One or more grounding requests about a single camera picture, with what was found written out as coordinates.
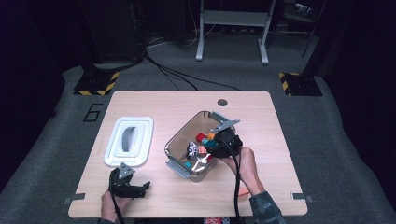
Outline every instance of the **table top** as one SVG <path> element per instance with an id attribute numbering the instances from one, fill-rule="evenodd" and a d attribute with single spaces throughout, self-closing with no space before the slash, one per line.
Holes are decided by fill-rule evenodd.
<path id="1" fill-rule="evenodd" d="M 226 106 L 218 100 L 227 101 Z M 116 91 L 97 134 L 76 194 L 70 217 L 99 217 L 101 195 L 114 167 L 104 162 L 107 143 L 120 117 L 151 117 L 154 131 L 148 160 L 135 168 L 131 185 L 150 181 L 145 198 L 134 199 L 125 217 L 234 217 L 235 176 L 219 161 L 199 183 L 184 179 L 166 166 L 166 143 L 198 112 L 216 111 L 240 119 L 235 130 L 244 146 L 255 151 L 259 177 L 284 216 L 307 212 L 305 201 L 290 193 L 302 192 L 271 96 L 266 91 Z M 249 195 L 239 197 L 242 217 L 252 216 Z"/>

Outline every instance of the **sleeve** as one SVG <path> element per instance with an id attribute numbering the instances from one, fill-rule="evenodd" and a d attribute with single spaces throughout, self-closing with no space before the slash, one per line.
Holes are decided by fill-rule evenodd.
<path id="1" fill-rule="evenodd" d="M 97 224 L 114 224 L 114 222 L 107 219 L 99 218 Z"/>
<path id="2" fill-rule="evenodd" d="M 253 218 L 259 224 L 286 224 L 282 212 L 267 191 L 254 195 L 249 199 Z"/>

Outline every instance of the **black cable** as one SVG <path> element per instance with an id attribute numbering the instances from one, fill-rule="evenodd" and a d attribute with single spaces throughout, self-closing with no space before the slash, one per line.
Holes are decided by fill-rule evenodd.
<path id="1" fill-rule="evenodd" d="M 230 146 L 222 138 L 220 138 L 220 140 L 230 150 L 231 156 L 233 157 L 233 162 L 235 162 L 236 174 L 235 174 L 235 191 L 233 194 L 233 208 L 235 210 L 236 223 L 239 224 L 241 222 L 241 216 L 239 215 L 239 207 L 238 207 L 239 187 L 241 183 L 241 175 L 239 174 L 239 168 L 241 164 L 242 155 L 239 154 L 239 163 L 238 163 L 238 161 L 236 160 L 236 156 L 235 154 L 233 154 L 233 150 L 230 148 Z"/>
<path id="2" fill-rule="evenodd" d="M 180 75 L 178 75 L 178 74 L 176 74 L 176 73 L 174 73 L 174 72 L 172 72 L 172 71 L 169 71 L 169 70 L 168 70 L 169 68 L 167 68 L 167 67 L 165 67 L 165 66 L 163 66 L 163 65 L 161 65 L 161 64 L 159 64 L 159 63 L 156 63 L 156 62 L 155 62 L 152 58 L 150 58 L 147 54 L 145 54 L 145 58 L 146 58 L 149 62 L 154 63 L 154 64 L 160 69 L 160 71 L 161 71 L 164 75 L 166 75 L 167 77 L 168 77 L 169 75 L 167 75 L 164 71 L 166 71 L 166 72 L 172 74 L 173 76 L 179 77 L 180 80 L 189 83 L 196 91 L 198 91 L 198 88 L 197 88 L 194 84 L 192 84 L 190 81 L 188 81 L 186 78 L 184 78 L 184 77 L 182 77 L 182 76 L 180 76 Z"/>
<path id="3" fill-rule="evenodd" d="M 166 43 L 168 41 L 173 41 L 172 37 L 170 36 L 153 36 L 149 41 L 148 41 L 148 47 L 153 47 L 156 45 L 160 45 L 162 43 Z"/>
<path id="4" fill-rule="evenodd" d="M 174 87 L 175 87 L 178 91 L 180 91 L 180 89 L 177 87 L 177 85 L 175 84 L 175 82 L 173 82 L 172 79 L 171 79 L 168 75 L 166 75 L 165 72 L 164 72 L 161 68 L 160 68 L 160 71 L 168 78 L 168 80 L 174 85 Z"/>
<path id="5" fill-rule="evenodd" d="M 156 63 L 151 57 L 149 57 L 149 55 L 148 55 L 147 53 L 145 54 L 145 58 L 148 59 L 149 62 L 154 63 L 157 67 L 166 70 L 168 73 L 170 73 L 170 74 L 172 74 L 172 75 L 174 75 L 174 76 L 177 76 L 177 77 L 182 78 L 184 81 L 186 81 L 186 82 L 188 82 L 190 85 L 192 85 L 197 91 L 198 91 L 198 89 L 197 89 L 191 82 L 189 82 L 186 78 L 181 77 L 181 76 L 190 77 L 190 78 L 193 78 L 193 79 L 196 79 L 196 80 L 199 80 L 199 81 L 203 81 L 203 82 L 207 82 L 207 83 L 211 83 L 211 84 L 215 84 L 215 85 L 220 85 L 220 86 L 223 86 L 223 87 L 228 87 L 228 88 L 234 89 L 234 90 L 236 90 L 236 91 L 241 91 L 240 89 L 237 89 L 236 87 L 233 87 L 233 86 L 221 84 L 221 83 L 218 83 L 218 82 L 215 82 L 215 81 L 210 81 L 210 80 L 201 79 L 201 78 L 198 78 L 198 77 L 189 76 L 189 75 L 187 75 L 187 74 L 178 72 L 178 71 L 176 71 L 176 70 L 174 70 L 174 69 L 171 69 L 171 68 L 169 68 L 169 67 L 166 67 L 166 66 L 164 66 L 164 65 L 161 65 L 161 64 L 159 64 L 159 63 Z"/>
<path id="6" fill-rule="evenodd" d="M 125 221 L 122 218 L 122 213 L 121 213 L 119 207 L 117 206 L 116 197 L 114 196 L 113 190 L 111 188 L 111 182 L 112 182 L 112 179 L 111 179 L 111 176 L 110 176 L 109 181 L 108 181 L 108 189 L 110 191 L 111 200 L 113 200 L 114 209 L 116 210 L 117 217 L 119 218 L 120 224 L 125 224 Z"/>

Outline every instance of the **wire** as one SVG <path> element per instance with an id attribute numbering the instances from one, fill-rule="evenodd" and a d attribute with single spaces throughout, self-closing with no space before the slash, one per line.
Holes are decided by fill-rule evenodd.
<path id="1" fill-rule="evenodd" d="M 166 39 L 166 37 L 164 37 L 164 36 L 152 37 L 152 38 L 148 41 L 148 44 L 149 44 L 149 45 L 153 45 L 154 43 L 158 42 L 159 40 L 164 40 L 164 39 Z"/>
<path id="2" fill-rule="evenodd" d="M 220 2 L 220 11 L 222 11 L 222 4 L 223 4 L 223 0 L 221 0 L 221 2 Z M 215 26 L 216 26 L 216 24 L 214 24 L 214 25 L 212 26 L 212 28 L 210 28 L 210 30 L 204 35 L 204 38 L 205 38 L 207 35 L 209 35 L 210 32 L 212 32 L 212 30 L 213 30 L 213 28 L 215 28 Z"/>
<path id="3" fill-rule="evenodd" d="M 160 69 L 160 71 L 162 71 L 162 73 L 163 73 L 164 75 L 166 75 L 167 77 L 170 76 L 170 75 L 171 75 L 170 77 L 172 77 L 172 78 L 177 77 L 178 80 L 182 80 L 182 81 L 184 81 L 184 82 L 189 83 L 196 91 L 198 91 L 198 88 L 197 88 L 195 85 L 193 85 L 190 81 L 188 81 L 186 78 L 184 78 L 184 77 L 190 77 L 190 78 L 193 78 L 193 79 L 196 79 L 196 80 L 199 80 L 199 81 L 203 81 L 203 82 L 207 82 L 207 83 L 211 83 L 211 84 L 215 84 L 215 85 L 220 85 L 220 86 L 223 86 L 223 87 L 227 87 L 227 88 L 234 89 L 234 90 L 236 90 L 236 91 L 241 91 L 241 90 L 239 90 L 239 89 L 237 89 L 236 87 L 233 87 L 233 86 L 221 84 L 221 83 L 218 83 L 218 82 L 215 82 L 215 81 L 210 81 L 210 80 L 201 79 L 201 78 L 198 78 L 198 77 L 192 77 L 192 76 L 190 76 L 190 75 L 187 75 L 187 74 L 178 72 L 178 71 L 176 71 L 176 70 L 174 70 L 174 69 L 171 69 L 171 68 L 169 68 L 169 67 L 166 67 L 166 66 L 164 66 L 164 65 L 161 65 L 161 64 L 159 64 L 159 63 L 156 63 L 151 57 L 149 57 L 149 55 L 148 55 L 147 53 L 145 54 L 145 58 L 146 58 L 149 62 L 155 64 L 155 65 Z"/>
<path id="4" fill-rule="evenodd" d="M 236 215 L 236 223 L 239 224 L 241 221 L 241 216 L 239 215 L 239 207 L 238 207 L 238 196 L 239 196 L 239 187 L 241 184 L 241 175 L 239 174 L 239 168 L 241 165 L 241 157 L 242 155 L 239 153 L 239 162 L 236 160 L 236 156 L 233 153 L 233 150 L 230 148 L 230 146 L 222 139 L 220 140 L 224 143 L 224 145 L 227 146 L 229 149 L 231 156 L 233 157 L 233 162 L 235 162 L 235 167 L 236 167 L 236 174 L 235 174 L 235 191 L 233 193 L 233 208 L 235 210 L 235 215 Z"/>
<path id="5" fill-rule="evenodd" d="M 154 47 L 157 47 L 157 46 L 160 46 L 160 45 L 165 45 L 165 44 L 176 44 L 177 42 L 178 41 L 162 42 L 162 43 L 159 43 L 159 44 L 150 45 L 150 46 L 147 47 L 147 49 L 151 49 L 151 48 L 154 48 Z"/>
<path id="6" fill-rule="evenodd" d="M 173 82 L 172 79 L 171 79 L 168 75 L 166 75 L 165 72 L 164 72 L 161 68 L 160 68 L 160 71 L 169 79 L 169 81 L 174 85 L 174 87 L 175 87 L 178 91 L 180 91 L 180 89 L 177 87 L 177 85 L 175 84 L 175 82 Z"/>
<path id="7" fill-rule="evenodd" d="M 111 188 L 111 183 L 112 183 L 111 177 L 112 177 L 112 176 L 110 175 L 110 178 L 109 178 L 109 181 L 108 181 L 108 189 L 109 189 L 109 191 L 110 191 L 111 200 L 112 200 L 113 203 L 114 203 L 114 209 L 116 210 L 117 217 L 119 218 L 120 224 L 125 224 L 125 221 L 124 221 L 123 218 L 122 218 L 122 213 L 121 213 L 119 207 L 117 206 L 116 197 L 114 196 L 115 194 L 117 194 L 117 192 L 116 192 L 116 193 L 113 193 L 113 188 Z"/>
<path id="8" fill-rule="evenodd" d="M 193 15 L 192 15 L 190 0 L 187 1 L 187 4 L 189 5 L 189 11 L 190 11 L 192 23 L 194 23 L 195 37 L 194 37 L 194 39 L 191 41 L 191 43 L 190 43 L 189 45 L 182 45 L 183 47 L 189 47 L 189 46 L 191 46 L 193 43 L 195 43 L 195 41 L 197 40 L 197 36 L 198 36 L 197 24 L 196 24 L 195 19 L 194 19 Z"/>

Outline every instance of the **clear plastic container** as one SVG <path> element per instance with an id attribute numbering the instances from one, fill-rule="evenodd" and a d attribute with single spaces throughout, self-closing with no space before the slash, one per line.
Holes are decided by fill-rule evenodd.
<path id="1" fill-rule="evenodd" d="M 199 133 L 209 134 L 211 129 L 219 126 L 224 120 L 228 119 L 216 112 L 201 111 L 196 114 L 166 144 L 165 154 L 169 158 L 167 166 L 193 182 L 203 180 L 218 159 L 213 158 L 207 163 L 202 162 L 205 161 L 204 156 L 188 159 L 187 148 L 190 142 L 200 146 L 201 143 L 196 140 L 196 136 Z"/>

